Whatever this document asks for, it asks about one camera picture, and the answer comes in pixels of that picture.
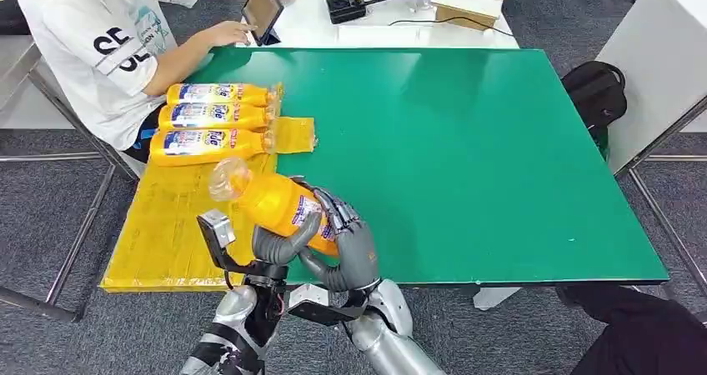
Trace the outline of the person's right hand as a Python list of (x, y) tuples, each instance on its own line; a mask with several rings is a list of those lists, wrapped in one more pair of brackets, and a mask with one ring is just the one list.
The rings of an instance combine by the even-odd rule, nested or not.
[(205, 30), (211, 47), (224, 47), (229, 44), (249, 45), (248, 35), (258, 28), (235, 21), (223, 21)]

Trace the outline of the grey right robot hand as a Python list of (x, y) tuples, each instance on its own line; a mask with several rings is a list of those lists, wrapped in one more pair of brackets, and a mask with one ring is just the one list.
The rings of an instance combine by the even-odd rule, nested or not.
[(298, 258), (305, 268), (332, 292), (367, 288), (380, 280), (378, 259), (369, 225), (347, 202), (322, 187), (308, 184), (304, 177), (292, 178), (307, 188), (323, 207), (328, 223), (333, 227), (338, 248), (338, 265), (331, 267), (304, 247)]

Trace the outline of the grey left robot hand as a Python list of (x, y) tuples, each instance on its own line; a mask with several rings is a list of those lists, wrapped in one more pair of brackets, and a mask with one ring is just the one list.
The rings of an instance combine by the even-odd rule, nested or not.
[(261, 261), (277, 266), (286, 266), (298, 253), (307, 247), (309, 241), (317, 234), (322, 214), (309, 213), (295, 233), (285, 237), (256, 226), (253, 230), (253, 255)]

